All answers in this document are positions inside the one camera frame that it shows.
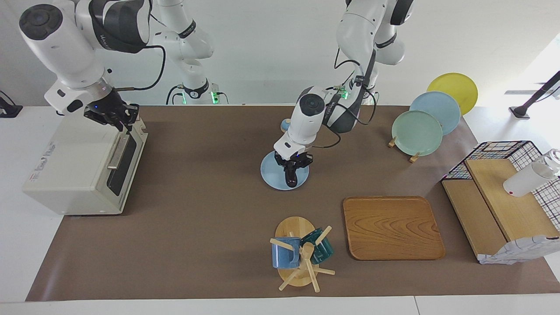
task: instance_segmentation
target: brown table mat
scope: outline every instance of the brown table mat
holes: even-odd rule
[[[558,293],[540,258],[480,265],[439,180],[476,141],[468,126],[415,164],[391,140],[402,106],[381,106],[332,149],[313,149],[309,180],[280,192],[260,177],[291,107],[144,107],[150,133],[124,213],[66,216],[28,301],[88,299],[353,297]],[[364,109],[363,117],[370,109]],[[323,131],[317,144],[335,136]],[[437,261],[356,261],[348,253],[342,201],[349,196],[422,196],[430,202],[446,256]],[[335,254],[312,286],[278,291],[269,239],[278,223],[303,216],[331,225]]]

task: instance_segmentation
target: yellow plate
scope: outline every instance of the yellow plate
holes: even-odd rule
[[[438,76],[428,86],[428,91],[440,91],[451,95],[459,104],[461,115],[474,107],[478,100],[477,85],[461,73],[446,73]]]

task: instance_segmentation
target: green plate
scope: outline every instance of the green plate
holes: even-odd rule
[[[440,147],[444,133],[432,115],[409,110],[395,119],[392,130],[396,146],[408,155],[425,156]]]

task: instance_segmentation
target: teal mug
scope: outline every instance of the teal mug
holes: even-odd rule
[[[323,233],[322,228],[318,228],[301,239],[301,246],[305,243],[312,243],[315,245],[315,241]],[[311,263],[313,265],[318,265],[326,261],[334,253],[333,247],[330,245],[329,240],[325,237],[319,245],[315,245],[315,250],[313,251],[313,256],[311,256]]]

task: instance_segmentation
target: white wall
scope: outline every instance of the white wall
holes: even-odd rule
[[[0,89],[26,105],[45,104],[42,94],[55,76],[25,46],[17,20],[28,6],[48,1],[0,0]],[[291,103],[302,89],[341,83],[352,70],[351,65],[332,69],[344,0],[185,3],[198,26],[214,38],[216,52],[202,62],[232,103]],[[477,83],[479,104],[491,105],[560,32],[558,12],[557,0],[416,0],[414,15],[399,30],[407,45],[405,60],[381,67],[381,102],[409,104],[438,75],[463,72]],[[162,29],[155,22],[152,27],[152,32]],[[161,62],[154,51],[98,55],[114,70],[119,86],[149,85]],[[156,88],[123,96],[161,104],[178,83],[169,63]]]

